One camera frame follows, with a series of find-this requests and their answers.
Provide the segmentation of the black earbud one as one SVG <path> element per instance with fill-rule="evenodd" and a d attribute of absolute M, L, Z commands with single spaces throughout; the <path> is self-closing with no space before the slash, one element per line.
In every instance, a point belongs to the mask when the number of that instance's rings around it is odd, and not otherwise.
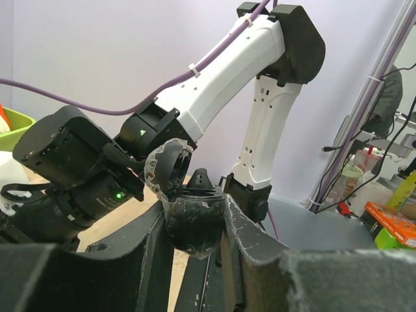
<path fill-rule="evenodd" d="M 211 183 L 207 170 L 205 168 L 196 169 L 187 183 L 187 187 L 190 189 L 203 189 L 212 190 L 214 189 Z"/>

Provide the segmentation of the black earbud charging case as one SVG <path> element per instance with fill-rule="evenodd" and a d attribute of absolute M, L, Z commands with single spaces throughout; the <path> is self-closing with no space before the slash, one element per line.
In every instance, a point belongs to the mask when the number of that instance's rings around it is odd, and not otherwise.
<path fill-rule="evenodd" d="M 193 148 L 173 138 L 153 150 L 144 165 L 147 187 L 162 203 L 166 233 L 174 247 L 205 259 L 220 245 L 226 197 L 219 186 L 203 190 L 184 183 Z"/>

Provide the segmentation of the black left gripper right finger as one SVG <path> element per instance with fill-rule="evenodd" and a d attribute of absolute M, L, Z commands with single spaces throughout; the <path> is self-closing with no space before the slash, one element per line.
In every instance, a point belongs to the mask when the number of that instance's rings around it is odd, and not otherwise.
<path fill-rule="evenodd" d="M 295 251 L 226 199 L 226 311 L 414 311 L 415 253 Z"/>

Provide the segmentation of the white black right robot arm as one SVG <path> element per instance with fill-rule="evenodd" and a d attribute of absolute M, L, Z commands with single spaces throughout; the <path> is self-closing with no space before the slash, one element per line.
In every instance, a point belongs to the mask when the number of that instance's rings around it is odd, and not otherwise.
<path fill-rule="evenodd" d="M 162 203 L 174 246 L 196 254 L 222 236 L 226 199 L 205 169 L 185 180 L 199 139 L 218 113 L 255 81 L 253 111 L 231 181 L 249 214 L 267 209 L 271 168 L 289 111 L 320 71 L 325 44 L 304 7 L 243 3 L 229 33 L 188 72 L 136 107 L 111 138 L 64 100 L 20 138 L 12 156 L 45 179 L 5 183 L 1 242 L 73 246 L 78 234 L 148 187 Z"/>

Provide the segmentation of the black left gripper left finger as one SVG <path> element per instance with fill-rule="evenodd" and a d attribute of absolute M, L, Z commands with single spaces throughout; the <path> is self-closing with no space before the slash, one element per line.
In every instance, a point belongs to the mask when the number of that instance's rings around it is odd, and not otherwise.
<path fill-rule="evenodd" d="M 161 202 L 88 247 L 1 245 L 2 311 L 166 311 L 174 247 Z"/>

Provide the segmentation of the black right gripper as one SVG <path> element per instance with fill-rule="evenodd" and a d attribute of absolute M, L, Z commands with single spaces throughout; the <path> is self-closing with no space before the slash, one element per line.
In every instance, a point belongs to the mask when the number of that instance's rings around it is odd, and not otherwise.
<path fill-rule="evenodd" d="M 78 234 L 130 200 L 144 200 L 144 183 L 102 172 L 70 190 L 52 183 L 8 183 L 1 195 L 15 213 L 1 213 L 1 242 L 73 242 Z"/>

